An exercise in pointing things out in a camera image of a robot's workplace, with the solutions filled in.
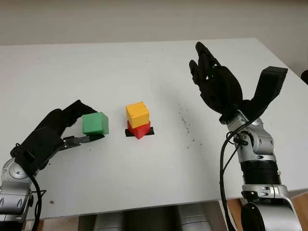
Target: table surface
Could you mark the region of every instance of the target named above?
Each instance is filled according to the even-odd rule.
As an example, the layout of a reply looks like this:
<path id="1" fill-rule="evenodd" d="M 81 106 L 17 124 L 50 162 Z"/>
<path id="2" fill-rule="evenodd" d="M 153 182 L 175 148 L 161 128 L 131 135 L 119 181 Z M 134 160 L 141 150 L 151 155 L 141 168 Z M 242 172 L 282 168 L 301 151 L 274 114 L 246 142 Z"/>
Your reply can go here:
<path id="1" fill-rule="evenodd" d="M 237 77 L 246 99 L 253 97 L 264 68 L 286 67 L 254 38 L 202 42 Z M 0 163 L 54 108 L 81 99 L 109 117 L 104 139 L 58 152 L 39 172 L 41 189 L 47 190 L 42 218 L 220 198 L 219 152 L 228 130 L 191 79 L 195 43 L 0 47 Z M 289 70 L 280 95 L 261 117 L 289 190 L 308 188 L 307 98 L 307 86 Z M 125 136 L 125 106 L 139 101 L 148 107 L 155 131 L 141 140 Z M 69 135 L 82 136 L 81 119 L 65 131 Z M 234 157 L 226 170 L 226 195 L 240 197 L 242 183 Z"/>

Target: green cube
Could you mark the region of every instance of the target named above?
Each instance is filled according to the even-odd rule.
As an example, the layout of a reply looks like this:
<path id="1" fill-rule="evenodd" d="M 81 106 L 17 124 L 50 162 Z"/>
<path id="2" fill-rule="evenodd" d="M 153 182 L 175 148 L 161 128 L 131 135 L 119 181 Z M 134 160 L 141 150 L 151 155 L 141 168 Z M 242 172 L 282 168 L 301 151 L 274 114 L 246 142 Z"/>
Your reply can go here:
<path id="1" fill-rule="evenodd" d="M 82 133 L 86 135 L 109 134 L 108 117 L 103 112 L 84 115 L 82 117 Z"/>

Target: stacked blocks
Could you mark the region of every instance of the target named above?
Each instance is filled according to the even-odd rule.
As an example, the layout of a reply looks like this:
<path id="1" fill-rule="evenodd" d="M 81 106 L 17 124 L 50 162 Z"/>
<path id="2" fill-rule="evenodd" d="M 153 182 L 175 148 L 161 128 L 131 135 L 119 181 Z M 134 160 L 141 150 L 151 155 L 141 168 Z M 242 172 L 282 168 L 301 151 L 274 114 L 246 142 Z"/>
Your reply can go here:
<path id="1" fill-rule="evenodd" d="M 108 117 L 103 112 L 83 115 L 82 133 L 86 135 L 109 134 Z"/>
<path id="2" fill-rule="evenodd" d="M 143 102 L 126 106 L 128 130 L 138 139 L 149 133 L 150 113 Z"/>

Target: black cable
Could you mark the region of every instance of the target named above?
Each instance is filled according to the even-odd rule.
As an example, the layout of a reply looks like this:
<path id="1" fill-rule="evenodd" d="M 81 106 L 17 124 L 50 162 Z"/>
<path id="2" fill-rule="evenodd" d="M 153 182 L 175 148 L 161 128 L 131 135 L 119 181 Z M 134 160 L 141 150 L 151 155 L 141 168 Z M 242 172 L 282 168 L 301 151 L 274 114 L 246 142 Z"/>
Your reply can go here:
<path id="1" fill-rule="evenodd" d="M 223 168 L 223 173 L 225 173 L 226 167 L 228 166 L 229 162 L 232 160 L 234 154 L 235 154 L 236 151 L 239 149 L 239 147 L 240 147 L 239 144 L 235 147 L 234 152 L 232 153 L 232 155 L 230 156 L 229 160 L 228 160 L 227 163 L 225 164 L 225 167 Z"/>
<path id="2" fill-rule="evenodd" d="M 226 218 L 226 222 L 227 222 L 227 226 L 228 226 L 229 231 L 235 231 L 235 229 L 234 229 L 234 227 L 231 223 L 229 213 L 228 213 L 228 206 L 227 206 L 227 200 L 226 200 L 226 194 L 225 194 L 225 186 L 224 186 L 224 182 L 223 182 L 223 174 L 224 174 L 223 156 L 224 156 L 224 153 L 225 153 L 226 146 L 227 146 L 228 142 L 231 140 L 231 138 L 234 135 L 236 135 L 240 130 L 242 130 L 243 128 L 250 125 L 252 122 L 253 122 L 253 120 L 248 121 L 247 123 L 238 127 L 235 131 L 233 131 L 224 141 L 224 143 L 221 147 L 221 151 L 220 151 L 220 165 L 219 165 L 220 196 L 221 196 L 222 206 L 223 206 L 223 209 L 225 211 L 225 218 Z"/>
<path id="3" fill-rule="evenodd" d="M 43 197 L 43 195 L 47 192 L 47 190 L 41 190 L 40 191 L 42 193 L 41 197 Z M 37 216 L 38 213 L 38 201 L 35 204 L 35 209 L 34 209 L 34 215 Z"/>
<path id="4" fill-rule="evenodd" d="M 38 202 L 37 202 L 38 209 L 37 209 L 37 214 L 35 215 L 35 220 L 34 220 L 34 224 L 33 224 L 33 227 L 32 227 L 32 231 L 36 231 L 37 228 L 38 228 L 38 225 L 39 225 L 39 217 L 40 217 L 40 213 L 41 213 L 41 210 L 42 210 L 42 194 L 41 194 L 41 190 L 39 188 L 38 182 L 36 181 L 34 176 L 32 176 L 32 175 L 28 175 L 28 176 L 31 179 L 32 183 L 34 184 L 35 189 L 36 189 L 37 194 L 38 194 Z"/>
<path id="5" fill-rule="evenodd" d="M 229 136 L 231 133 L 232 133 L 231 131 L 227 132 L 227 134 L 226 134 L 226 139 L 228 138 L 228 136 Z"/>

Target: gray wall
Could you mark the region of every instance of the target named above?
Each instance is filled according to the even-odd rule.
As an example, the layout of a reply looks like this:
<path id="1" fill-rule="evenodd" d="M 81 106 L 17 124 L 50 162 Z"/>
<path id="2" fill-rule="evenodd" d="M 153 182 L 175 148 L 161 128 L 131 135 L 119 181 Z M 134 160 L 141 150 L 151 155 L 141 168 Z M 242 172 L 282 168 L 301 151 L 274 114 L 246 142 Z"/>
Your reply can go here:
<path id="1" fill-rule="evenodd" d="M 308 1 L 0 1 L 1 45 L 238 37 L 259 39 L 300 75 L 308 69 Z"/>

